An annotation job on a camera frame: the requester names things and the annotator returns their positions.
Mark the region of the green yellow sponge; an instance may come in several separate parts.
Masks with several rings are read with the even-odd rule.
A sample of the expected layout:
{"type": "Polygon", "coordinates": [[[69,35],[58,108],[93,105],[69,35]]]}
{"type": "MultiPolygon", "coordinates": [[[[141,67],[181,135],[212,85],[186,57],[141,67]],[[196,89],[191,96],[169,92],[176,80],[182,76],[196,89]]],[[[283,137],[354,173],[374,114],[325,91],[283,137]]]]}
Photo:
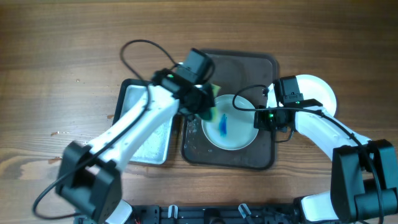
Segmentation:
{"type": "Polygon", "coordinates": [[[198,116],[206,122],[214,122],[217,118],[218,110],[216,109],[215,98],[221,87],[212,83],[206,83],[201,88],[205,93],[204,109],[198,116]]]}

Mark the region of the white plate top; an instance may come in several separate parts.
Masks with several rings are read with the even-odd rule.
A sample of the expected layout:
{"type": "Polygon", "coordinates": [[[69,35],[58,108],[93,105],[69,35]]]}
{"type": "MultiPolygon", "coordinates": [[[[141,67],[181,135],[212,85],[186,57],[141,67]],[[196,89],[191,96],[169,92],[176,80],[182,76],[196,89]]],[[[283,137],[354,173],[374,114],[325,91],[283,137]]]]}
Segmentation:
{"type": "Polygon", "coordinates": [[[202,121],[206,138],[216,147],[228,151],[242,149],[255,140],[254,112],[237,110],[233,106],[234,95],[215,98],[217,118],[214,122],[202,121]]]}

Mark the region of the white plate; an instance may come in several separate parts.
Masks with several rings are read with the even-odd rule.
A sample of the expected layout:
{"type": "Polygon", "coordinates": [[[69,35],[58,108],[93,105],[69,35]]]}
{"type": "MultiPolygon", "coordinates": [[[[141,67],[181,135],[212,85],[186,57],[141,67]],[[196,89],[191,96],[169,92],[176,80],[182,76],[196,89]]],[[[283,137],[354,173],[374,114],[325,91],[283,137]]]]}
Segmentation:
{"type": "Polygon", "coordinates": [[[214,122],[202,121],[206,138],[216,147],[228,151],[242,149],[255,140],[254,112],[237,110],[233,106],[234,95],[215,98],[217,118],[214,122]]]}
{"type": "Polygon", "coordinates": [[[303,94],[305,100],[316,99],[330,115],[335,115],[337,100],[327,82],[321,78],[307,74],[296,75],[295,77],[298,82],[299,90],[303,94]]]}

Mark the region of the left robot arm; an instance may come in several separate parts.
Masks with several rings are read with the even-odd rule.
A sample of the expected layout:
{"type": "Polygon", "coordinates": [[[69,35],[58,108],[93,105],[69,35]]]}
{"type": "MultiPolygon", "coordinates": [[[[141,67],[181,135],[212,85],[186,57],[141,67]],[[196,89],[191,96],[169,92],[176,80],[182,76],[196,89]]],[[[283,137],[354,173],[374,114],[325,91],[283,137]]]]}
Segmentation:
{"type": "Polygon", "coordinates": [[[168,69],[154,73],[147,91],[105,133],[64,150],[56,193],[94,223],[121,208],[121,173],[145,140],[177,113],[210,113],[220,87],[191,82],[168,69]]]}

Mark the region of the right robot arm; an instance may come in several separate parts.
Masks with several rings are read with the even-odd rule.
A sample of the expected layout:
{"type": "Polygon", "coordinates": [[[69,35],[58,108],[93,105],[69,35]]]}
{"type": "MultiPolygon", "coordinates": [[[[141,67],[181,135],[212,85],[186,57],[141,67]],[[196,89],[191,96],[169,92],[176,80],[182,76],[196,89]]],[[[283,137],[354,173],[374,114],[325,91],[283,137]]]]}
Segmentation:
{"type": "Polygon", "coordinates": [[[327,192],[297,199],[302,223],[364,222],[397,213],[397,158],[385,139],[372,140],[338,121],[336,96],[313,75],[274,80],[256,108],[254,125],[275,132],[290,128],[306,136],[331,160],[327,192]]]}

